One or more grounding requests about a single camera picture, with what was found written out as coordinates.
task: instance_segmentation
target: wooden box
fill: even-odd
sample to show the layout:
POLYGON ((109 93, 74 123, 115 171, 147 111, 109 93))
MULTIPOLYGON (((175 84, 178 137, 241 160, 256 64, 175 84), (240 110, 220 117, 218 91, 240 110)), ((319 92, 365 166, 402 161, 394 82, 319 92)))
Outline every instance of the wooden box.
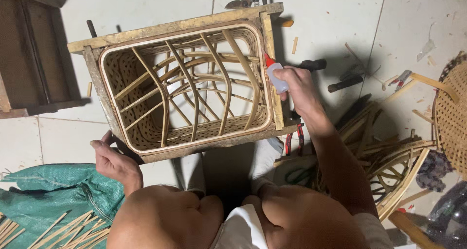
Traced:
POLYGON ((84 105, 55 0, 0 0, 0 119, 84 105))

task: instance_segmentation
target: round woven basket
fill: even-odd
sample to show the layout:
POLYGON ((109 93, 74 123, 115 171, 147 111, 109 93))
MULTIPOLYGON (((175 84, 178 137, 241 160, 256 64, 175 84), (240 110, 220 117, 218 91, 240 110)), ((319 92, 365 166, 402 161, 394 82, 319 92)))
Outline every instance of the round woven basket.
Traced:
POLYGON ((441 149, 461 175, 467 175, 467 55, 460 52, 441 73, 440 82, 453 88, 460 101, 438 90, 434 109, 435 130, 441 149))

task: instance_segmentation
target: basket rim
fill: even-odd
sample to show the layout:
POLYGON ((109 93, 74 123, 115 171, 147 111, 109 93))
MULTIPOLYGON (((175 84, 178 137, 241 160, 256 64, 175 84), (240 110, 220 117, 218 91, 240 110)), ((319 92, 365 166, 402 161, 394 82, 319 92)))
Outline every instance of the basket rim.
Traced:
POLYGON ((270 85, 269 85, 269 82, 267 82, 267 80, 266 80, 264 58, 261 56, 262 51, 264 51, 263 46, 264 45, 263 45, 263 40, 261 39, 260 30, 255 25, 253 25, 250 22, 246 22, 246 21, 232 21, 227 25, 222 25, 222 26, 215 25, 213 27, 205 28, 205 29, 202 29, 202 30, 197 30, 197 31, 193 31, 193 32, 184 32, 184 33, 180 33, 180 34, 171 34, 170 36, 164 36, 164 37, 160 37, 160 38, 155 37, 153 39, 150 39, 150 40, 145 39, 144 41, 140 41, 140 42, 129 41, 129 42, 109 46, 106 49, 104 49, 102 51, 100 57, 99 57, 99 70, 100 70, 101 78, 104 80, 104 83, 105 83, 104 87, 106 88, 109 99, 111 100, 111 105, 112 105, 112 109, 114 111, 114 115, 117 117, 118 124, 119 124, 119 129, 122 132, 122 134, 124 135, 124 141, 125 141, 126 145, 132 151, 134 151, 134 152, 136 152, 136 153, 138 153, 140 155, 151 155, 151 154, 158 154, 158 153, 163 153, 163 152, 166 152, 166 151, 172 151, 172 150, 192 147, 192 146, 196 146, 196 145, 201 145, 201 144, 209 143, 209 142, 213 142, 213 141, 219 141, 219 140, 222 140, 222 139, 228 139, 228 138, 234 138, 234 137, 237 137, 237 136, 248 135, 248 134, 252 134, 252 133, 255 133, 255 132, 260 132, 260 131, 265 130, 271 124, 273 117, 272 117, 272 109, 271 109, 272 108, 271 95, 269 94, 270 93, 270 85), (115 52, 115 51, 119 51, 119 50, 125 50, 125 49, 136 47, 136 46, 149 45, 149 44, 152 44, 152 43, 157 43, 157 42, 166 41, 166 40, 172 40, 172 39, 185 37, 185 36, 201 34, 201 33, 205 33, 205 32, 219 31, 219 30, 224 30, 224 29, 241 28, 241 27, 245 27, 248 30, 250 30, 254 34, 254 36, 256 38, 256 41, 257 41, 257 44, 258 44, 258 51, 259 51, 259 54, 260 54, 259 59, 260 59, 260 65, 261 65, 260 75, 261 75, 261 80, 263 82, 264 98, 265 98, 266 109, 267 109, 266 121, 261 126, 254 127, 254 128, 249 128, 248 130, 241 130, 241 131, 237 131, 237 132, 224 134, 222 136, 214 136, 214 137, 204 138, 204 139, 196 140, 194 142, 186 142, 186 143, 181 143, 181 144, 177 144, 177 145, 173 145, 173 146, 167 146, 167 147, 163 147, 163 148, 156 148, 156 149, 149 149, 149 150, 139 150, 135 146, 133 146, 132 142, 129 140, 130 137, 129 137, 127 131, 124 129, 123 118, 121 116, 121 113, 118 111, 118 109, 116 107, 116 106, 118 106, 118 103, 116 102, 114 95, 112 95, 112 92, 111 92, 112 89, 110 87, 110 81, 108 80, 108 76, 107 76, 107 74, 105 72, 104 61, 105 61, 106 56, 111 52, 115 52))

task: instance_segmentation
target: white tile floor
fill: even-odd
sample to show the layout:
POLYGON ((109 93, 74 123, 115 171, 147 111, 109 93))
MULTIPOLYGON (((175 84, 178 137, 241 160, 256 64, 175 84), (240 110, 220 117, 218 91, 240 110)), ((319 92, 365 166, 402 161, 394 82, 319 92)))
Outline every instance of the white tile floor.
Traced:
MULTIPOLYGON (((223 12, 231 0, 67 0, 62 17, 68 42, 89 38, 85 21, 94 22, 98 35, 142 28, 186 18, 223 12)), ((326 58, 328 68, 314 74, 326 110, 333 121, 339 119, 351 102, 360 95, 372 93, 383 99, 394 89, 381 90, 375 79, 364 84, 328 93, 327 86, 354 63, 345 48, 347 42, 370 69, 381 69, 376 77, 385 81, 406 69, 438 79, 444 65, 461 49, 467 47, 467 0, 274 0, 284 2, 283 16, 295 20, 290 28, 281 28, 283 41, 277 39, 277 58, 283 63, 299 64, 303 60, 326 58), (429 65, 425 56, 416 61, 417 53, 428 41, 436 48, 429 55, 436 65, 429 65), (291 54, 293 40, 298 37, 297 51, 291 54)), ((72 55, 79 88, 83 97, 90 81, 85 62, 72 55)), ((434 91, 418 84, 386 108, 386 119, 394 124, 383 136, 399 134, 401 138, 415 128, 424 139, 431 138, 430 126, 416 117, 412 109, 425 112, 432 106, 434 91)), ((92 102, 84 107, 60 110, 39 117, 0 120, 0 171, 17 171, 40 164, 93 162, 91 139, 99 139, 108 129, 95 91, 92 102)), ((309 140, 306 130, 305 138, 309 140)), ((151 180, 165 177, 173 181, 173 172, 166 163, 143 166, 151 180)), ((452 186, 456 174, 447 180, 452 186)), ((417 192, 411 186, 409 192, 417 192)), ((420 204, 421 212, 431 209, 439 194, 426 196, 430 202, 420 204)))

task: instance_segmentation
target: bamboo basket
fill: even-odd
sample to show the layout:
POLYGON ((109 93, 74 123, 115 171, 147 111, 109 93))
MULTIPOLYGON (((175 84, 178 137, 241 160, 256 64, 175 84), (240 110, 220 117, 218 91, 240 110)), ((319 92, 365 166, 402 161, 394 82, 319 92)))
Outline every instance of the bamboo basket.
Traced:
POLYGON ((103 50, 100 71, 126 144, 147 155, 265 130, 272 110, 262 47, 260 31, 242 21, 103 50), (232 53, 216 51, 217 44, 225 41, 232 53), (249 55, 242 53, 238 41, 246 43, 249 55), (158 55, 165 55, 164 60, 149 59, 158 55), (225 63, 240 64, 243 78, 232 78, 225 63), (195 67, 203 64, 209 65, 209 72, 196 73, 195 67), (214 64, 219 71, 214 72, 214 64), (252 96, 240 96, 239 86, 248 88, 252 96), (213 102, 207 102, 201 91, 217 94, 222 113, 212 110, 213 102), (175 97, 184 98, 194 109, 194 117, 185 115, 175 97), (250 112, 234 115, 230 110, 235 106, 233 98, 249 102, 250 112), (201 106, 214 118, 200 111, 201 106), (180 115, 186 125, 172 126, 170 115, 180 115))

